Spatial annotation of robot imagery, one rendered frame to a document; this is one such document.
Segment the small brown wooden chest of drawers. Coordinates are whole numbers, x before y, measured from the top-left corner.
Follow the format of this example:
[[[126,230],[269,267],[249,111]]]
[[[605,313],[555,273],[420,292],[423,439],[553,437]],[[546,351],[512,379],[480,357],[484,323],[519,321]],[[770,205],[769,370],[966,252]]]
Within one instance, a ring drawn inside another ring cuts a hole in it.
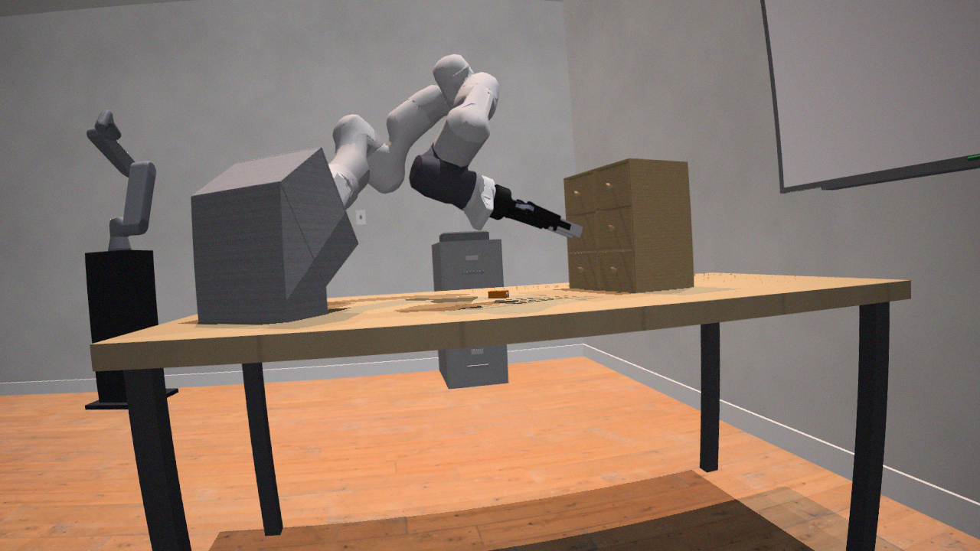
[[[627,163],[630,203],[597,208],[596,172]],[[572,289],[640,293],[695,287],[688,161],[651,159],[615,161],[608,166],[564,178],[564,197],[566,197],[567,181],[586,177],[588,174],[593,174],[595,209],[579,210],[568,214],[566,199],[566,220],[568,222],[568,217],[595,213],[597,249],[568,250],[567,237],[568,285],[570,285],[570,254],[597,253],[599,287],[570,286]],[[599,248],[598,212],[622,208],[631,208],[632,246]],[[601,252],[616,251],[633,251],[635,290],[601,287],[599,256]]]

